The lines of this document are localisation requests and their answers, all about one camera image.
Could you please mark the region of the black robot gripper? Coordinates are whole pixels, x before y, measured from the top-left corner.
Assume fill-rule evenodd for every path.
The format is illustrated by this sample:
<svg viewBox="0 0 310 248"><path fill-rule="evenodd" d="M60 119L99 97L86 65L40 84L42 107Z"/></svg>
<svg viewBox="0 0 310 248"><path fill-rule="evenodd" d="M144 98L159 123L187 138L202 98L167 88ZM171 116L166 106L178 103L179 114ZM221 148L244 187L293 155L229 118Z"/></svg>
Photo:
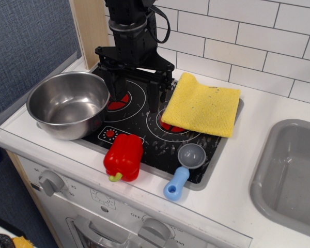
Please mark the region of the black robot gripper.
<svg viewBox="0 0 310 248"><path fill-rule="evenodd" d="M111 24L114 46L99 46L99 69L112 101L120 101L127 94L127 78L147 84L150 112L156 112L172 89L174 65L161 57L158 44L165 43L171 34L170 25L163 40L157 37L155 24Z"/></svg>

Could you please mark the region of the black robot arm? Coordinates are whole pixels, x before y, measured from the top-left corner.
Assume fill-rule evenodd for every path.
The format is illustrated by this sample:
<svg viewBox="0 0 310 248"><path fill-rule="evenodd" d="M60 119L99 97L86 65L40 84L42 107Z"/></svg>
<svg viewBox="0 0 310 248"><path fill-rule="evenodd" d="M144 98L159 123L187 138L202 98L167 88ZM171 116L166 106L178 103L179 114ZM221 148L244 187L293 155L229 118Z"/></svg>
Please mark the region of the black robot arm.
<svg viewBox="0 0 310 248"><path fill-rule="evenodd" d="M154 113L174 83L175 66L157 52L158 44L169 39L171 28L159 40L156 15L167 16L154 1L106 1L105 5L115 45L99 46L95 53L111 99L121 100L127 93L127 80L136 80L146 84L149 110Z"/></svg>

